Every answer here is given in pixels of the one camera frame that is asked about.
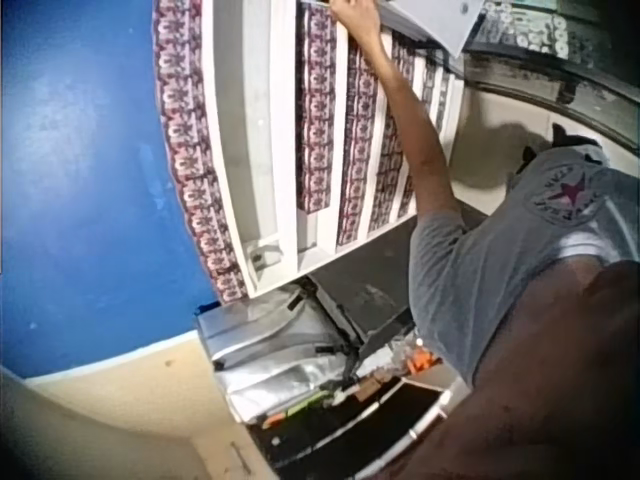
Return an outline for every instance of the red star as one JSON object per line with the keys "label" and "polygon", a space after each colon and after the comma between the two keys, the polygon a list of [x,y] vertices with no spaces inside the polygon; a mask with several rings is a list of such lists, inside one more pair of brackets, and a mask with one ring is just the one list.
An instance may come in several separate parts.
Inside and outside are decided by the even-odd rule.
{"label": "red star", "polygon": [[560,193],[556,193],[548,198],[548,200],[558,200],[560,198],[567,197],[571,201],[571,206],[576,206],[576,200],[578,199],[578,195],[584,192],[585,189],[585,178],[584,173],[582,174],[582,178],[575,185],[569,185],[568,183],[560,184]]}

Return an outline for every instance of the blue wall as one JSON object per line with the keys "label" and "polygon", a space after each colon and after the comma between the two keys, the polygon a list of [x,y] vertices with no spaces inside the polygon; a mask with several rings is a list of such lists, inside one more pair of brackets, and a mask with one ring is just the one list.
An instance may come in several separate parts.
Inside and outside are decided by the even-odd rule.
{"label": "blue wall", "polygon": [[191,330],[215,295],[168,172],[154,2],[2,3],[3,364],[43,375]]}

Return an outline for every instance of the beige wall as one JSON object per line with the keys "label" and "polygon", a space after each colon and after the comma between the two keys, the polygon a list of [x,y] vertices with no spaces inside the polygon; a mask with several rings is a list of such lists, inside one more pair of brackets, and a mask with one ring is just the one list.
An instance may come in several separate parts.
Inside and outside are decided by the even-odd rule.
{"label": "beige wall", "polygon": [[122,363],[27,384],[71,410],[138,432],[191,438],[232,421],[195,335]]}
{"label": "beige wall", "polygon": [[632,153],[587,127],[528,103],[466,88],[450,166],[456,196],[492,214],[504,200],[508,173],[521,165],[523,148],[550,142],[553,123],[596,139],[613,168],[638,176]]}
{"label": "beige wall", "polygon": [[[189,440],[215,480],[275,478],[244,427],[231,417],[195,336],[123,362],[27,383],[48,399],[111,426]],[[236,452],[251,475],[244,475]]]}
{"label": "beige wall", "polygon": [[127,432],[56,405],[2,374],[3,441],[37,478],[210,478],[193,445]]}

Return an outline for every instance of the man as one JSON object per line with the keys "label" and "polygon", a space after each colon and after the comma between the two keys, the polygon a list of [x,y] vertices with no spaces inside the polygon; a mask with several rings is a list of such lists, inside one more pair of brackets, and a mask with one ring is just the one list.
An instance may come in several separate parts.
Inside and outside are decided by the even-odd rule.
{"label": "man", "polygon": [[384,88],[413,178],[418,331],[474,388],[419,447],[407,478],[598,471],[607,438],[587,441],[589,428],[627,445],[633,425],[638,269],[617,262],[639,260],[637,179],[609,169],[594,141],[556,127],[554,148],[527,150],[504,203],[467,231],[438,134],[383,48],[375,0],[332,0],[331,12]]}

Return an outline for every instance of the glass display case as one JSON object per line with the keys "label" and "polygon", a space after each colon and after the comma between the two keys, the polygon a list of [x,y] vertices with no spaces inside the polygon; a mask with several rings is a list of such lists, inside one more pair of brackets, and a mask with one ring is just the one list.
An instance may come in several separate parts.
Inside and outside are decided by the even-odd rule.
{"label": "glass display case", "polygon": [[637,156],[640,65],[626,56],[623,16],[596,0],[487,1],[465,47],[465,81],[583,123]]}

